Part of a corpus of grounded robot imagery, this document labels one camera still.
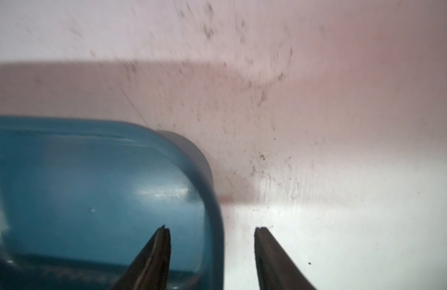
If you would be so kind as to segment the teal storage box tray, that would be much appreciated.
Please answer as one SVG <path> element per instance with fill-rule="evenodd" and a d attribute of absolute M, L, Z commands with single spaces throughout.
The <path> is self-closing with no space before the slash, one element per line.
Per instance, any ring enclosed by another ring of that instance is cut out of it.
<path fill-rule="evenodd" d="M 0 116 L 0 290 L 109 290 L 161 227 L 167 289 L 222 289 L 223 221 L 193 142 L 124 122 Z"/>

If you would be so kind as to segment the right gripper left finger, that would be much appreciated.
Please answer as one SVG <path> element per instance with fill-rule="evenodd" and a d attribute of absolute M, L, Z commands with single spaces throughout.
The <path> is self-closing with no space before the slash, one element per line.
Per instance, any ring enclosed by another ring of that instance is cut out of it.
<path fill-rule="evenodd" d="M 170 230 L 157 229 L 113 290 L 165 290 L 171 257 Z"/>

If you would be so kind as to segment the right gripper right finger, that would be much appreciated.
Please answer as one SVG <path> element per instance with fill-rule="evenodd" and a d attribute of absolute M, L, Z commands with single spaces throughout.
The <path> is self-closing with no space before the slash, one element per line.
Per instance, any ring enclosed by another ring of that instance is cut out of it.
<path fill-rule="evenodd" d="M 254 248 L 261 290 L 315 290 L 268 228 L 256 228 Z"/>

